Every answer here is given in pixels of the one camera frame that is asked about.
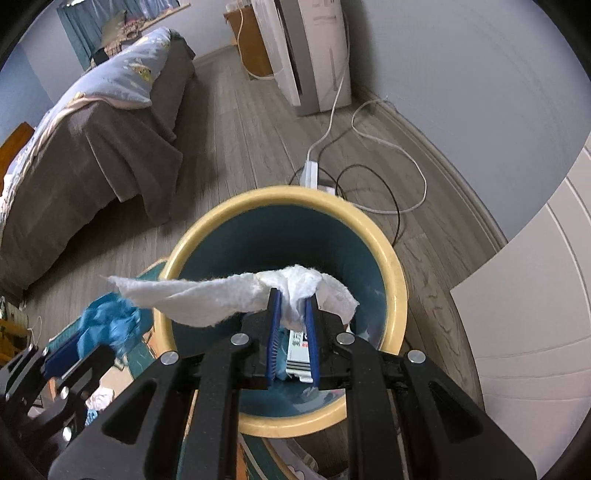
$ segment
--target label on object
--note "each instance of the label on object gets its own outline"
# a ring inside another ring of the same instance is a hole
[[[287,348],[287,367],[285,373],[295,375],[300,382],[312,383],[308,337],[304,332],[290,331],[290,344]]]

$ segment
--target black cable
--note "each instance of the black cable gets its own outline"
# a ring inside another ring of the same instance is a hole
[[[336,187],[335,187],[336,190],[340,189],[341,192],[343,191],[342,187],[339,185],[339,180],[345,172],[347,172],[348,170],[351,170],[352,168],[365,168],[366,170],[369,170],[377,178],[380,179],[380,181],[385,185],[385,187],[388,189],[390,195],[392,196],[392,200],[394,201],[394,205],[396,205],[396,213],[397,213],[397,215],[396,215],[396,217],[397,217],[396,233],[394,234],[394,241],[392,242],[392,247],[393,247],[394,245],[396,245],[396,242],[398,241],[398,234],[400,233],[400,209],[398,208],[398,202],[396,201],[396,197],[394,196],[394,192],[392,191],[392,189],[390,188],[388,183],[386,183],[386,181],[380,176],[380,174],[378,172],[376,172],[372,168],[369,168],[367,165],[363,165],[361,163],[353,163],[352,165],[349,165],[343,171],[341,171],[341,173],[339,173],[339,176],[336,177],[336,182],[335,182],[336,183]]]
[[[409,349],[411,349],[411,350],[414,350],[415,349],[413,347],[412,343],[408,341],[408,338],[407,338],[406,335],[404,336],[404,341],[407,343]]]
[[[369,170],[371,173],[373,173],[377,178],[380,179],[380,181],[386,186],[386,188],[388,189],[390,196],[392,197],[392,200],[394,201],[394,205],[396,205],[396,212],[397,212],[397,224],[396,224],[396,233],[394,234],[394,241],[392,242],[392,246],[396,245],[396,242],[398,241],[398,234],[400,233],[400,209],[398,208],[398,202],[396,201],[396,197],[394,196],[394,192],[392,191],[392,189],[390,188],[390,186],[388,185],[388,183],[386,183],[386,181],[382,178],[382,176],[376,172],[375,170],[373,170],[372,168],[369,168],[366,165],[363,165],[361,163],[353,163],[352,165],[349,165],[348,167],[346,167],[344,170],[342,170],[339,173],[339,176],[335,178],[328,173],[325,169],[323,169],[322,167],[318,166],[318,170],[320,170],[321,172],[326,173],[330,179],[335,183],[335,192],[337,192],[337,195],[340,192],[340,197],[343,198],[344,200],[347,200],[347,196],[345,195],[345,191],[343,190],[343,187],[340,186],[339,184],[339,180],[340,178],[343,176],[343,174],[345,172],[347,172],[348,170],[351,170],[352,168],[365,168],[366,170]],[[304,170],[304,167],[298,168],[294,174],[291,176],[290,178],[290,182],[288,183],[288,185],[291,185],[293,183],[293,181],[295,180],[295,178],[297,177],[298,173],[300,173],[302,170]]]
[[[290,178],[290,182],[288,183],[288,185],[291,185],[293,183],[293,181],[297,177],[298,173],[300,173],[302,170],[304,170],[304,167],[298,168],[294,172],[294,174]],[[342,196],[346,200],[347,198],[345,197],[345,191],[336,183],[335,178],[330,173],[328,173],[325,169],[323,169],[320,165],[318,165],[318,170],[320,170],[322,173],[326,173],[329,176],[329,178],[335,183],[335,191],[337,188],[339,188],[340,189],[340,196]]]

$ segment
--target white door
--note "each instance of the white door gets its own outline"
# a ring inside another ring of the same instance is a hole
[[[486,412],[538,477],[591,407],[590,150],[591,135],[532,221],[452,290]]]

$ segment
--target black metal bracket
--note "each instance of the black metal bracket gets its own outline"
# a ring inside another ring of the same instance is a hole
[[[161,355],[89,427],[76,429],[65,450],[58,447],[39,460],[55,442],[50,434],[64,425],[65,412],[82,417],[69,397],[81,400],[98,386],[97,364],[112,363],[105,351],[93,352],[92,361],[79,362],[64,376],[59,387],[69,395],[45,417],[16,430],[13,424],[11,431],[36,465],[51,459],[48,480],[235,479],[240,390],[267,388],[266,348],[277,294],[271,292],[265,311],[244,317],[241,333],[207,352]],[[319,310],[315,297],[311,308],[320,388],[346,389],[351,480],[401,480],[404,469],[412,480],[535,479],[529,459],[422,352],[379,352],[343,332],[340,318]],[[0,371],[0,389],[28,399],[25,391],[40,381],[32,373],[37,354],[25,353]],[[7,406],[0,401],[0,416]],[[10,408],[20,407],[17,402]],[[0,423],[1,442],[4,433]],[[19,462],[19,471],[27,471]]]

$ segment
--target blue cloth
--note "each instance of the blue cloth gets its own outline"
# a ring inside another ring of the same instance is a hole
[[[90,425],[94,420],[96,420],[99,416],[99,413],[92,409],[89,408],[88,411],[86,412],[86,421],[84,423],[85,426]]]
[[[141,341],[152,324],[150,310],[139,309],[115,293],[103,295],[80,317],[78,357],[85,358],[97,345],[109,345],[121,358]]]

